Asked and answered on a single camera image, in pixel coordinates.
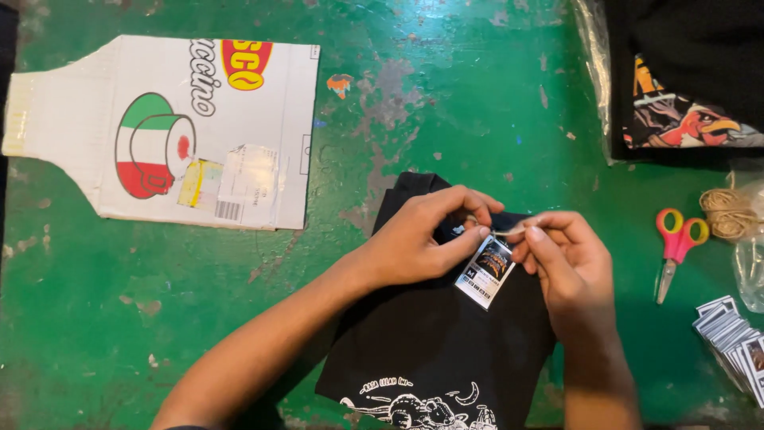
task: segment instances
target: green table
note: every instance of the green table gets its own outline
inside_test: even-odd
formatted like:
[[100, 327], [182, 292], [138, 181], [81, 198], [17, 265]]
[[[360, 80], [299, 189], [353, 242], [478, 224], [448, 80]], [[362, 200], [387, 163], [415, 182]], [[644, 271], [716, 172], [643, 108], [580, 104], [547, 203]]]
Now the green table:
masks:
[[[35, 0], [22, 14], [18, 69], [63, 66], [119, 34], [322, 46], [308, 226], [105, 220], [58, 167], [11, 160], [0, 428], [146, 428], [205, 350], [363, 243], [405, 170], [438, 172], [515, 212], [581, 211], [613, 253], [645, 420], [761, 421], [690, 326], [696, 305], [736, 295], [731, 247], [694, 249], [666, 303], [653, 302], [656, 213], [700, 215], [697, 198], [724, 173], [606, 166], [566, 0]], [[345, 99], [326, 87], [335, 73], [354, 77]], [[330, 336], [258, 405], [261, 422], [383, 427], [313, 393]], [[542, 372], [529, 425], [562, 423], [560, 356]]]

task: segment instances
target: ball of twine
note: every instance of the ball of twine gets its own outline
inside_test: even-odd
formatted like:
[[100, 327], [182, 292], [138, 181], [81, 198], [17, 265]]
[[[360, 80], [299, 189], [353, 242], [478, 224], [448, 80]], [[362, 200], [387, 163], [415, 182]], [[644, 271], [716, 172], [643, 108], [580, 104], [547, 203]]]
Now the ball of twine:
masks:
[[761, 223], [751, 200], [734, 188], [735, 179], [732, 176], [730, 188], [706, 191], [700, 199], [711, 233], [731, 242], [754, 233]]

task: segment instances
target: person's left hand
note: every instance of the person's left hand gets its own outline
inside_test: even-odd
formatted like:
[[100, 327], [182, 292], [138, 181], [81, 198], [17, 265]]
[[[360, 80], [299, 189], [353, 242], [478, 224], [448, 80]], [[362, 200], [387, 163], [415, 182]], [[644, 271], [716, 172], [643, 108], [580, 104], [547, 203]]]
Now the person's left hand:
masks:
[[[354, 264], [363, 266], [372, 289], [438, 278], [471, 256], [490, 234], [490, 213], [504, 205], [479, 191], [456, 185], [425, 196], [411, 197], [364, 245]], [[449, 215], [467, 220], [456, 239], [438, 245], [432, 232]]]

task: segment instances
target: hand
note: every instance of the hand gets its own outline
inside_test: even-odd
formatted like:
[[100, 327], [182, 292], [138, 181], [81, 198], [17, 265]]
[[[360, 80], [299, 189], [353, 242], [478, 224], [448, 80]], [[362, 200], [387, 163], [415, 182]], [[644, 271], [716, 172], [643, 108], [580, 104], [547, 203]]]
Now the hand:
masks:
[[618, 341], [610, 253], [576, 212], [545, 212], [523, 221], [512, 260], [537, 273], [557, 338], [566, 350]]
[[[363, 246], [352, 253], [353, 264], [370, 279], [369, 288], [402, 285], [438, 278], [474, 254], [490, 233], [490, 213], [504, 205], [479, 191], [456, 185], [425, 196], [411, 197]], [[465, 221], [465, 231], [443, 245], [432, 232], [449, 215]]]

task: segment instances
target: white graphic print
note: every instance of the white graphic print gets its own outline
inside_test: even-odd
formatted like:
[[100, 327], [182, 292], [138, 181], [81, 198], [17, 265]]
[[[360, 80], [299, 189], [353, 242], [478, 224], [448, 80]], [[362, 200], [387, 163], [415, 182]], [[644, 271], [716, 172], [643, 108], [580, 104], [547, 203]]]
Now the white graphic print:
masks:
[[[413, 386], [412, 383], [404, 378], [384, 379], [386, 381], [396, 380], [398, 382], [397, 385], [401, 386]], [[380, 384], [377, 381], [364, 384], [361, 394], [371, 391], [369, 388], [372, 386], [377, 388]], [[459, 393], [459, 391], [451, 391], [445, 395], [453, 398], [459, 405], [469, 406], [477, 402], [480, 390], [476, 383], [472, 383], [472, 392], [469, 396], [459, 397]], [[356, 406], [347, 397], [342, 398], [340, 403], [356, 412], [371, 415], [376, 419], [400, 428], [415, 428], [418, 430], [497, 430], [496, 417], [494, 417], [494, 413], [486, 405], [475, 406], [475, 417], [470, 421], [470, 414], [455, 414], [451, 407], [440, 397], [420, 400], [413, 394], [402, 394], [392, 400], [383, 396], [367, 396], [367, 399], [385, 404], [363, 408]]]

